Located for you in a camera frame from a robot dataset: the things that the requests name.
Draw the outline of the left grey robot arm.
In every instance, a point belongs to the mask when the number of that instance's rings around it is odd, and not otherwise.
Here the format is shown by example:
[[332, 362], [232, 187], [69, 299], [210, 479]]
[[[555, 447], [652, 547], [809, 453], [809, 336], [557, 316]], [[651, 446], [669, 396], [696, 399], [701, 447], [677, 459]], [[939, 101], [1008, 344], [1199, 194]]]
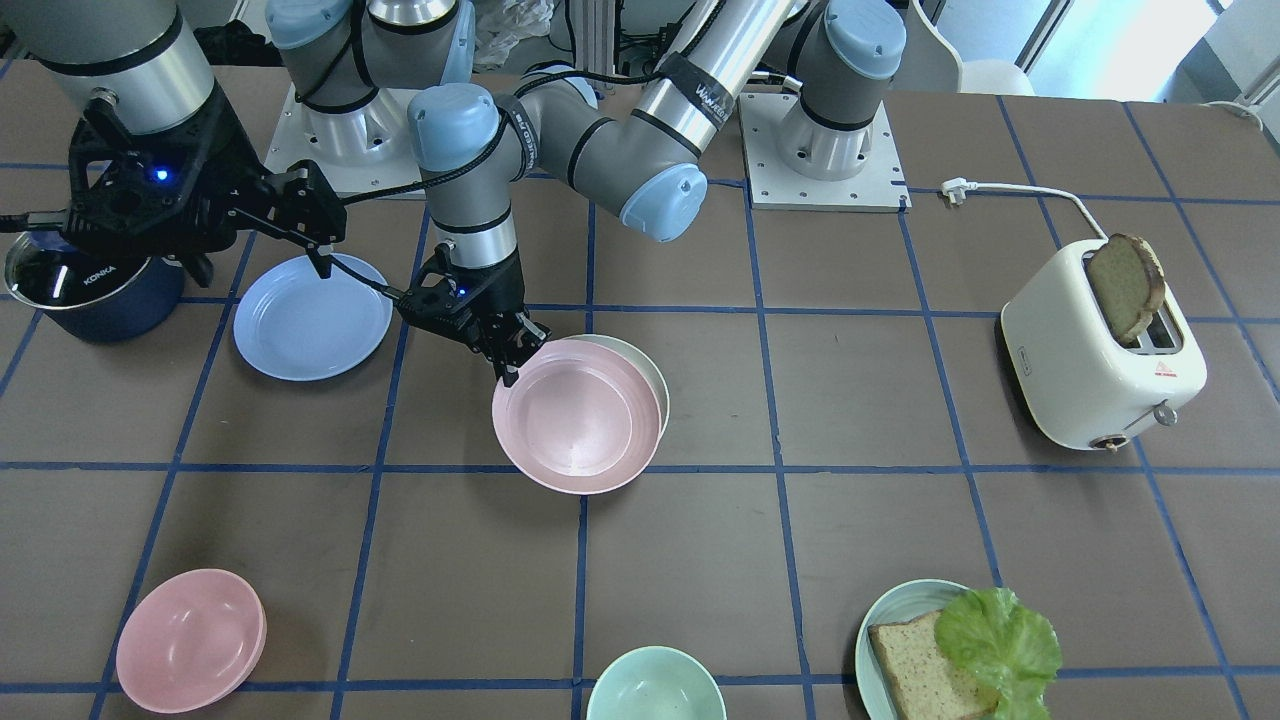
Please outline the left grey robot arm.
[[780, 160], [814, 181], [850, 179], [906, 46], [887, 1], [699, 1], [623, 119], [563, 64], [529, 70], [511, 94], [425, 88], [407, 122], [438, 240], [396, 310], [512, 386], [548, 334], [525, 302], [512, 183], [544, 170], [625, 227], [675, 240], [707, 195], [699, 159], [759, 67], [800, 85], [769, 129]]

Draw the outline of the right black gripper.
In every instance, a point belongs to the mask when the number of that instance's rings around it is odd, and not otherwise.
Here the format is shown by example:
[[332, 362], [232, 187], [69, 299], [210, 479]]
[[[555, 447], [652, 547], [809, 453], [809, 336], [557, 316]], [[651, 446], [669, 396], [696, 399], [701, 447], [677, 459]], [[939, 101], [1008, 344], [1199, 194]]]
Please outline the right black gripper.
[[346, 237], [346, 208], [321, 168], [302, 160], [271, 173], [220, 87], [151, 135], [128, 131], [108, 92], [95, 91], [69, 165], [67, 241], [104, 260], [172, 256], [201, 288], [214, 278], [209, 255], [241, 231], [298, 245], [321, 279], [332, 278], [330, 245]]

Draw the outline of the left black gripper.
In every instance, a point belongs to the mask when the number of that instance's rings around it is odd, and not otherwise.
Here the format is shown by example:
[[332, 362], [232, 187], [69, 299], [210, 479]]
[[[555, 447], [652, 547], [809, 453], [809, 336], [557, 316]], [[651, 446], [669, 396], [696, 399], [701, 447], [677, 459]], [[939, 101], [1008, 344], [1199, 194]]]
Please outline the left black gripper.
[[550, 337], [529, 315], [518, 250], [494, 265], [466, 268], [454, 261], [453, 246], [438, 245], [396, 310], [410, 325], [485, 355], [506, 388]]

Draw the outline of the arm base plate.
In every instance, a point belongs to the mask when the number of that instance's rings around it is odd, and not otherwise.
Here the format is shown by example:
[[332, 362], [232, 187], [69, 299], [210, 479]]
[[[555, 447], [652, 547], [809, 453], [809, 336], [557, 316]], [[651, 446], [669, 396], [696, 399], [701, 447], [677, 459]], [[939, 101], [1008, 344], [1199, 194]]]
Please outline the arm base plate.
[[310, 159], [343, 197], [419, 182], [406, 111], [412, 96], [407, 88], [383, 88], [364, 108], [326, 114], [288, 92], [262, 161], [284, 172]]
[[896, 213], [911, 208], [883, 105], [868, 126], [817, 124], [791, 94], [739, 99], [751, 204], [764, 210]]

